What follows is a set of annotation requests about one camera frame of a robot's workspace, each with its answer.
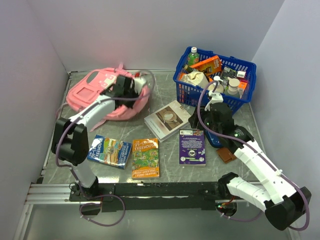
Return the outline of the blue treehouse book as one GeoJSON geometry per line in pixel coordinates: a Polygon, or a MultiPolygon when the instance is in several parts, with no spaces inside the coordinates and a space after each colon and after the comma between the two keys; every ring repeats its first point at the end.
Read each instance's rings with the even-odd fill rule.
{"type": "Polygon", "coordinates": [[[126,168],[132,144],[113,138],[96,135],[87,155],[89,161],[116,167],[126,168]]]}

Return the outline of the brown leather wallet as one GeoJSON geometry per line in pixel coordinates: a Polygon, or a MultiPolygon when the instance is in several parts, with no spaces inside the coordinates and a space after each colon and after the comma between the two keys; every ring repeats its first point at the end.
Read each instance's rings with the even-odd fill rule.
{"type": "Polygon", "coordinates": [[[220,157],[220,159],[225,163],[229,163],[234,161],[237,157],[230,152],[226,147],[222,147],[216,150],[216,153],[220,157]]]}

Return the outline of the purple book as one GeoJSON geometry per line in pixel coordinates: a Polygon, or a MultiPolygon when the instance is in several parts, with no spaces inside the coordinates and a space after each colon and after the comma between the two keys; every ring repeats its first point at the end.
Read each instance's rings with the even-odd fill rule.
{"type": "Polygon", "coordinates": [[[205,134],[203,130],[179,130],[179,164],[197,167],[206,165],[205,134]]]}

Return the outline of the green drink bottle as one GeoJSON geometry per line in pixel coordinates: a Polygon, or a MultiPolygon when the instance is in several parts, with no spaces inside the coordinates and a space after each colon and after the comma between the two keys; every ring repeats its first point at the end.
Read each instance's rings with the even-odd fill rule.
{"type": "Polygon", "coordinates": [[[190,53],[187,56],[187,65],[192,66],[199,62],[200,54],[196,47],[192,47],[190,53]]]}

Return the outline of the beige crumpled bag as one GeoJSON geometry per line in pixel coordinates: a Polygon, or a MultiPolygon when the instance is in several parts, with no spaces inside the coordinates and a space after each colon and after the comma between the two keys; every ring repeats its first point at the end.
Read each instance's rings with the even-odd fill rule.
{"type": "Polygon", "coordinates": [[[198,86],[205,88],[211,79],[203,72],[193,71],[191,73],[183,73],[179,80],[183,83],[190,84],[192,86],[198,86]]]}

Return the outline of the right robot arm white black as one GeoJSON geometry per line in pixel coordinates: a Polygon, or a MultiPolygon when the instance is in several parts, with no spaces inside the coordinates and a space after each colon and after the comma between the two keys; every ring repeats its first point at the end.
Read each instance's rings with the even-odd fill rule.
{"type": "Polygon", "coordinates": [[[218,193],[223,199],[235,196],[255,205],[278,230],[308,228],[311,192],[298,187],[271,162],[251,133],[235,124],[226,103],[198,105],[189,122],[217,136],[221,145],[241,160],[263,186],[259,188],[231,172],[219,179],[218,193]]]}

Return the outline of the dark green packet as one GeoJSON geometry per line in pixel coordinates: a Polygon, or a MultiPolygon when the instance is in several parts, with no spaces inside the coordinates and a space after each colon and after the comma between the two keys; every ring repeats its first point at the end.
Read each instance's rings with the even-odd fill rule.
{"type": "Polygon", "coordinates": [[[233,78],[236,78],[237,77],[237,71],[228,67],[228,66],[225,66],[220,74],[220,78],[222,80],[225,80],[227,79],[228,80],[228,77],[233,79],[233,78]]]}

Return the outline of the white coffee cover book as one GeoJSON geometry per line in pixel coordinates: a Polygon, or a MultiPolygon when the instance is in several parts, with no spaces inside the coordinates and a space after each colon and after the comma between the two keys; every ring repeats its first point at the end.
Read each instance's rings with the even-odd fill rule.
{"type": "Polygon", "coordinates": [[[163,142],[179,129],[186,127],[190,117],[187,110],[177,100],[174,100],[145,117],[144,123],[159,142],[163,142]]]}

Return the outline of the blue shark pencil case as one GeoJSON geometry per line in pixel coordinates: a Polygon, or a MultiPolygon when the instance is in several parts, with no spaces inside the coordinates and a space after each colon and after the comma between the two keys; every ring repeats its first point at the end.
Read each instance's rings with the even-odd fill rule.
{"type": "Polygon", "coordinates": [[[210,143],[210,145],[212,147],[217,148],[217,149],[223,147],[222,144],[219,141],[219,138],[215,134],[205,130],[205,135],[207,137],[208,142],[210,143]]]}

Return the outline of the orange box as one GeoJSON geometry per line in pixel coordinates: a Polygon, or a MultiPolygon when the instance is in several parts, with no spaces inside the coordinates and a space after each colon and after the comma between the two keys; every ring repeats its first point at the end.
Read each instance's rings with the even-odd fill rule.
{"type": "Polygon", "coordinates": [[[218,55],[200,61],[191,66],[191,68],[203,72],[205,75],[214,75],[222,70],[222,61],[218,55]]]}

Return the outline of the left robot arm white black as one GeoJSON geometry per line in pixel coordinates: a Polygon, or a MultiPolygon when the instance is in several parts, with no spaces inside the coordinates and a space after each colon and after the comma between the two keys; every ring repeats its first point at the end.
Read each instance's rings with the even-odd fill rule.
{"type": "Polygon", "coordinates": [[[142,90],[146,84],[144,78],[119,75],[80,113],[56,121],[51,146],[55,163],[57,167],[70,170],[81,195],[87,201],[93,201],[99,195],[98,178],[87,163],[88,130],[120,107],[132,108],[136,101],[142,99],[142,90]]]}

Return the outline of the pink student backpack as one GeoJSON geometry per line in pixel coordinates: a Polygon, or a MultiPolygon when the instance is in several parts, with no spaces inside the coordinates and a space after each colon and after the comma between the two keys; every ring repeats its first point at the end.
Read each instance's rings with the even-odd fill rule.
{"type": "Polygon", "coordinates": [[[147,104],[151,91],[146,84],[137,98],[111,98],[106,95],[106,89],[116,82],[118,75],[133,79],[141,77],[132,75],[120,65],[92,70],[75,84],[63,104],[77,112],[71,120],[80,117],[78,124],[86,125],[92,132],[106,121],[126,121],[137,115],[147,104]]]}

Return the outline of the orange treehouse book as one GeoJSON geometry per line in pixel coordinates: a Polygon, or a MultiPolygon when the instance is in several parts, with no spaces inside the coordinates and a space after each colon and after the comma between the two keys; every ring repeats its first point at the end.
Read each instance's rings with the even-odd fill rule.
{"type": "Polygon", "coordinates": [[[132,143],[132,179],[160,177],[159,142],[157,138],[135,139],[132,143]]]}

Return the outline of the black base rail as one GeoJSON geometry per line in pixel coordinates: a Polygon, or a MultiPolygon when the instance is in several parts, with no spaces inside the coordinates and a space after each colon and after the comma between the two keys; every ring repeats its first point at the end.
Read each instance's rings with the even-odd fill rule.
{"type": "Polygon", "coordinates": [[[217,181],[101,183],[98,195],[87,198],[79,187],[70,190],[71,202],[101,204],[101,211],[201,209],[216,210],[216,203],[232,195],[217,181]]]}

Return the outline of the grey pump bottle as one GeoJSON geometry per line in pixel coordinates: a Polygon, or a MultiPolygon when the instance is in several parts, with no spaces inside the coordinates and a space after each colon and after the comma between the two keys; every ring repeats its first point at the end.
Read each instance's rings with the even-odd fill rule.
{"type": "Polygon", "coordinates": [[[231,78],[231,77],[227,77],[227,79],[228,79],[228,86],[224,90],[224,94],[227,96],[231,96],[239,99],[240,93],[238,91],[238,86],[240,84],[240,80],[237,78],[231,78]]]}

